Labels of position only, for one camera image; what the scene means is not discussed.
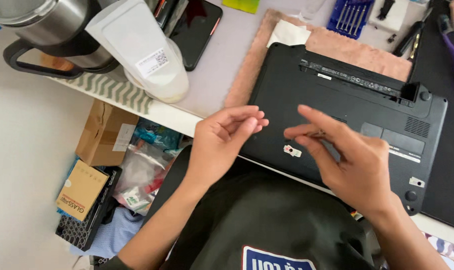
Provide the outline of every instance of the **kettle handle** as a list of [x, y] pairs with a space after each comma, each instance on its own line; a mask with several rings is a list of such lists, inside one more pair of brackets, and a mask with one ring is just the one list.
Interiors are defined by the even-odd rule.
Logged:
[[84, 73], [83, 69], [78, 66], [75, 66], [71, 70], [58, 70], [39, 65], [29, 64], [25, 62], [20, 62], [17, 60], [24, 53], [28, 52], [33, 48], [34, 47], [25, 40], [18, 39], [9, 46], [7, 46], [7, 48], [5, 48], [4, 60], [11, 68], [15, 70], [60, 79], [73, 80], [75, 78], [80, 77], [80, 75]]

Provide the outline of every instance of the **printed logo on shirt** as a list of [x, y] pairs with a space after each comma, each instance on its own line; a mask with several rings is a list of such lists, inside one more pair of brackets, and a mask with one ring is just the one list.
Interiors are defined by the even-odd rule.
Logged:
[[242, 254], [242, 270], [315, 270], [315, 267], [307, 259], [292, 259], [246, 245]]

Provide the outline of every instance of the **cardboard box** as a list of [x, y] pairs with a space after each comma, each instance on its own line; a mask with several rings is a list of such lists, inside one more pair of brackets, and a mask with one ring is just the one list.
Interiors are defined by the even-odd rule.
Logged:
[[108, 178], [108, 175], [78, 160], [57, 197], [57, 207], [84, 221]]
[[120, 165], [138, 121], [138, 115], [96, 99], [75, 153], [89, 166]]

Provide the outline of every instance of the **white wall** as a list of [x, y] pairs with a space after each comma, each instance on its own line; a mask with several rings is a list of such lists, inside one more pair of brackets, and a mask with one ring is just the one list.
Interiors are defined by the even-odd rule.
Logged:
[[67, 270], [54, 203], [93, 99], [7, 66], [16, 37], [0, 31], [0, 269]]

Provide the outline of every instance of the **black laptop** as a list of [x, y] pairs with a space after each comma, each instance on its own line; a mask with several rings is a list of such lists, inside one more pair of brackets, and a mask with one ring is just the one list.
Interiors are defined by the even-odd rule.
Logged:
[[307, 123], [297, 113], [297, 106], [306, 104], [366, 136], [386, 140], [392, 191], [410, 215], [420, 212], [447, 110], [443, 97], [419, 83], [403, 83], [304, 45], [273, 43], [249, 104], [258, 105], [270, 124], [247, 141], [241, 156], [326, 187], [308, 151], [283, 136], [285, 128]]

